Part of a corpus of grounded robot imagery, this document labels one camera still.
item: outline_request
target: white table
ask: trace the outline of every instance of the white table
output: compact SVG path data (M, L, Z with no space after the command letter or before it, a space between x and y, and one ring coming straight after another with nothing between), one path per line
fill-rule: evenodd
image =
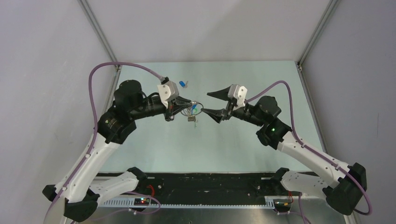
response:
M141 63L177 83L180 96L197 100L210 109L221 109L226 101L206 95L231 84L247 87L251 98L275 81L289 83L297 133L318 149L322 149L308 107L307 99L293 61L263 62L186 62ZM148 95L157 92L157 78L138 68L124 66L118 84L136 79ZM188 88L178 82L188 81ZM287 90L280 84L266 95L274 96L282 113L278 116L290 125ZM265 172L286 167L296 171L309 169L270 147L263 146L256 136L258 126L236 118L217 124L208 115L197 116L197 127L181 114L172 122L163 116L138 120L137 129L104 164L101 172L123 172L138 167L144 172Z

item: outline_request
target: blue object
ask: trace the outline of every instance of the blue object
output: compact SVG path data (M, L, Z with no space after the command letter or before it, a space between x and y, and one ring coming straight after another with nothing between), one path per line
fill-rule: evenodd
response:
M181 85L183 88L185 88L185 83L184 83L183 81L180 81L179 83L180 83L180 85Z

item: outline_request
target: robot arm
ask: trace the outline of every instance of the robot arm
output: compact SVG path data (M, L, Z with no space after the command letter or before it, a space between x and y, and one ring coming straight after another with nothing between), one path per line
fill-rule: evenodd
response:
M280 181L286 190L304 192L325 199L336 211L350 215L363 193L340 169L348 172L366 190L365 168L358 163L350 166L339 161L317 150L303 138L295 136L291 127L277 118L281 109L274 97L263 96L255 105L249 105L245 103L246 93L247 89L244 86L236 84L220 91L209 92L208 96L228 101L228 104L225 109L202 109L202 111L218 123L236 117L260 126L256 135L263 145L288 154L318 175L304 175L281 168L272 179ZM338 166L332 166L318 155L333 161Z
M190 100L178 96L176 84L168 78L157 88L158 93L146 96L138 81L120 84L114 92L113 105L98 121L92 150L88 151L90 145L87 145L65 178L56 185L45 186L42 191L50 201L59 201L58 206L53 206L58 208L57 212L49 214L45 223L65 223L66 218L82 222L99 204L135 190L139 181L147 178L138 168L130 168L118 177L91 184L106 160L136 129L136 120L163 114L166 121L172 121L174 115L191 106Z

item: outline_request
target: white arm segment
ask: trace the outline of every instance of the white arm segment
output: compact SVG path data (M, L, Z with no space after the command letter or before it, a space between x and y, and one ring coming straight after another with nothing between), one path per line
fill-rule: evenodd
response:
M306 167L311 169L318 176L320 176L330 187L335 188L339 184L338 178L345 177L345 174L343 174L341 171L337 170L334 166L332 166L328 162L324 161L322 158L318 157L314 153L310 152L308 149L302 148L301 145L298 142L296 142L296 140L294 139L292 132L288 132L287 134L285 134L283 139L284 139L283 142L280 142L278 144L277 149L279 151L286 153L287 155L295 158L296 160L298 160L299 162L304 164ZM323 156L325 156L328 159L337 163L339 165L339 167L342 167L345 171L347 171L347 172L349 171L349 168L348 168L349 164L339 161L339 160L331 157L330 155L317 150L312 145L306 143L303 139L301 139L301 140L304 142L305 145L310 146L311 148L315 149Z
M326 195L322 189L327 188L328 185L318 176L288 171L283 175L281 184L288 191L304 192L308 195L326 200Z
M92 184L90 189L95 194L100 195L97 200L98 205L100 205L103 202L112 199L113 197L128 191L135 190L138 182L139 181L137 180L136 176L133 173L127 171L120 176L113 177L110 180L98 184Z
M56 193L62 188L66 179L71 175L72 171L80 163L83 157L87 157L81 168L77 171L74 177L70 180L66 189L62 193L62 197L69 200L69 203L80 202L86 195L89 185L103 166L110 155L120 146L119 144L110 142L105 143L105 138L98 133L96 141L90 155L87 154L89 145L85 148L80 158L76 161L74 166L68 172L67 176L58 184L55 185Z

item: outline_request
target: gray wall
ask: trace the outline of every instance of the gray wall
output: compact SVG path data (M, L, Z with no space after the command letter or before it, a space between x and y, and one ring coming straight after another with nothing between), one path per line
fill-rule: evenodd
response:
M303 65L329 153L367 169L365 224L396 219L395 13L394 0L341 1Z
M41 194L88 142L88 74L108 61L77 1L0 3L0 222L42 223ZM101 112L114 69L93 81Z

